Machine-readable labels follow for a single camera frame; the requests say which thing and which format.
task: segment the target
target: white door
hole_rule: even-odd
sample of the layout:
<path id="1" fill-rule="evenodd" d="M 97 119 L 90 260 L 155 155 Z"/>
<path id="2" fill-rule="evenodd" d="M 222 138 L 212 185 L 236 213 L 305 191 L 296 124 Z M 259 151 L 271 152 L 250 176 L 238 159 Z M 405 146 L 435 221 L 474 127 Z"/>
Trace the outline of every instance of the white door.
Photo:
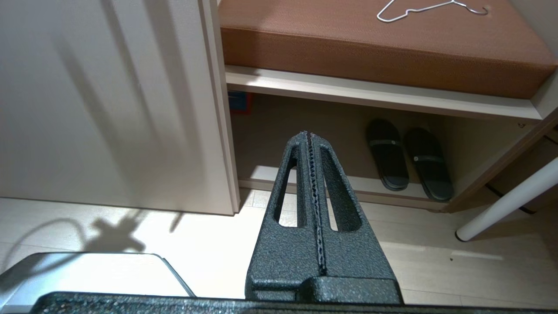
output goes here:
<path id="1" fill-rule="evenodd" d="M 238 211 L 215 10 L 1 1 L 0 196 Z"/>

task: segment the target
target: light wood floor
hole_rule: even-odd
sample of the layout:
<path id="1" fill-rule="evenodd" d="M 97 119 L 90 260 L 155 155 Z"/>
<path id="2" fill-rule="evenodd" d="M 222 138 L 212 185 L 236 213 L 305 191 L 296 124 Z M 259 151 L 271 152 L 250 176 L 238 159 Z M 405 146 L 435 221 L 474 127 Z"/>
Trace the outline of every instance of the light wood floor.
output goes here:
<path id="1" fill-rule="evenodd" d="M 241 195 L 234 217 L 0 198 L 0 270 L 36 252 L 140 250 L 166 258 L 198 296 L 243 298 L 270 193 Z M 558 308 L 558 211 L 517 211 L 462 243 L 455 229 L 481 208 L 453 215 L 362 208 L 407 304 Z M 288 194 L 281 224 L 296 224 L 295 209 Z"/>

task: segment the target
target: wire hanger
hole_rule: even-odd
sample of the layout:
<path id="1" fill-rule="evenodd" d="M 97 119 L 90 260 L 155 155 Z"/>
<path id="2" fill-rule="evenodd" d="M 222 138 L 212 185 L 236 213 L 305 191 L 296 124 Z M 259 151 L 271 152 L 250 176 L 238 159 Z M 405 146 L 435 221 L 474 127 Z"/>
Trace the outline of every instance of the wire hanger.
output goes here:
<path id="1" fill-rule="evenodd" d="M 428 11 L 428 10 L 431 10 L 431 9 L 443 7 L 443 6 L 446 6 L 446 5 L 448 5 L 448 4 L 452 4 L 452 3 L 453 3 L 453 4 L 457 4 L 458 6 L 462 6 L 462 7 L 466 8 L 469 12 L 475 13 L 476 15 L 487 15 L 487 14 L 488 14 L 488 10 L 487 10 L 485 7 L 483 7 L 484 12 L 479 12 L 479 11 L 475 11 L 475 10 L 469 8 L 465 3 L 457 2 L 456 0 L 450 0 L 450 1 L 447 1 L 447 2 L 444 2 L 444 3 L 436 4 L 435 6 L 426 7 L 426 8 L 422 8 L 422 9 L 407 9 L 407 10 L 405 11 L 405 14 L 404 14 L 404 15 L 401 15 L 401 16 L 398 16 L 398 17 L 395 17 L 395 18 L 392 18 L 392 19 L 390 19 L 390 20 L 387 20 L 387 19 L 385 19 L 385 18 L 380 17 L 380 15 L 382 15 L 382 13 L 383 13 L 393 2 L 395 2 L 395 0 L 391 0 L 384 8 L 378 13 L 378 15 L 376 15 L 376 17 L 378 18 L 378 20 L 380 20 L 380 21 L 382 21 L 382 22 L 384 22 L 384 23 L 391 23 L 391 22 L 398 21 L 398 20 L 400 20 L 400 19 L 402 19 L 402 18 L 406 18 L 406 17 L 409 15 L 410 12 L 413 12 L 413 13 L 424 12 L 424 11 Z"/>

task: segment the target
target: brown cushion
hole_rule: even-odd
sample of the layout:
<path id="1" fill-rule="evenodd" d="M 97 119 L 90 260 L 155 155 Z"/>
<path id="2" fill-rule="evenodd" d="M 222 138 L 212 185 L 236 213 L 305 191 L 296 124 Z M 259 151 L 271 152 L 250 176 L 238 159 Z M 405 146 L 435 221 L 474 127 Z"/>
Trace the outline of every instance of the brown cushion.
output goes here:
<path id="1" fill-rule="evenodd" d="M 383 23 L 388 0 L 222 0 L 225 63 L 530 98 L 556 69 L 507 0 L 464 0 Z M 397 0 L 382 17 L 441 0 Z"/>

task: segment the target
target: black slipper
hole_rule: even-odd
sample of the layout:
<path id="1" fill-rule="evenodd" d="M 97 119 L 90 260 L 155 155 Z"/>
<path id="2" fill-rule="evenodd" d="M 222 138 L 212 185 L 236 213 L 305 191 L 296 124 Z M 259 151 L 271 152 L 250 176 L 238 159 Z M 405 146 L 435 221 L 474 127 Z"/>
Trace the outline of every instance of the black slipper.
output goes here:
<path id="1" fill-rule="evenodd" d="M 412 129 L 405 135 L 405 148 L 411 156 L 426 195 L 438 202 L 449 201 L 454 189 L 436 137 L 425 129 Z"/>
<path id="2" fill-rule="evenodd" d="M 406 189 L 409 173 L 397 129 L 386 120 L 373 120 L 366 129 L 366 139 L 383 185 L 392 191 Z"/>

